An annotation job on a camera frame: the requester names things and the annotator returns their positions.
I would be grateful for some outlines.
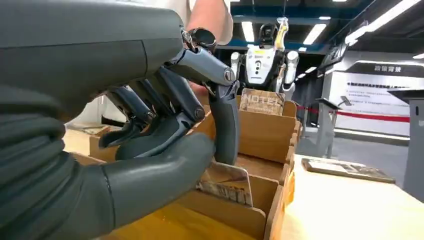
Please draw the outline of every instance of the red rope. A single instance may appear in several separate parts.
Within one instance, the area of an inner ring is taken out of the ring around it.
[[[308,110],[313,114],[318,114],[319,111],[310,107],[297,106],[297,109],[300,110]],[[410,118],[408,116],[384,116],[384,115],[370,115],[370,114],[361,114],[361,113],[352,113],[345,111],[337,111],[338,115],[359,118],[359,119],[372,119],[372,120],[381,120],[381,121],[389,121],[389,122],[398,122],[398,123],[409,123]]]

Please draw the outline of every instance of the yellow label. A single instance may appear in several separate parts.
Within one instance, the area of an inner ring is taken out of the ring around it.
[[[264,50],[255,50],[254,54],[265,54]]]

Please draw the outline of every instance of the white robot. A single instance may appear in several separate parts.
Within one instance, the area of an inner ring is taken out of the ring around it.
[[[240,79],[240,66],[245,66],[244,81],[240,81],[242,88],[285,93],[285,99],[290,101],[296,88],[299,54],[290,51],[285,56],[284,37],[289,30],[289,21],[286,17],[277,21],[279,27],[274,23],[261,26],[259,46],[250,47],[246,54],[232,53],[231,68]]]

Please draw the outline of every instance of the display stand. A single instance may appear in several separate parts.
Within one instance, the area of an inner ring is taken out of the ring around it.
[[[409,149],[403,189],[424,202],[424,88],[389,90],[389,93],[409,104]]]
[[[312,139],[302,139],[299,153],[329,159],[332,155],[337,111],[341,108],[326,98],[318,98],[316,101],[319,103],[318,133]]]

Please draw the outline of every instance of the floor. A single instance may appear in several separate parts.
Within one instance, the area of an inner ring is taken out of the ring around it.
[[[305,154],[308,144],[310,144],[308,138],[301,139],[296,153]],[[402,187],[408,147],[336,137],[333,140],[331,158],[381,169],[387,175],[394,177],[396,184]]]

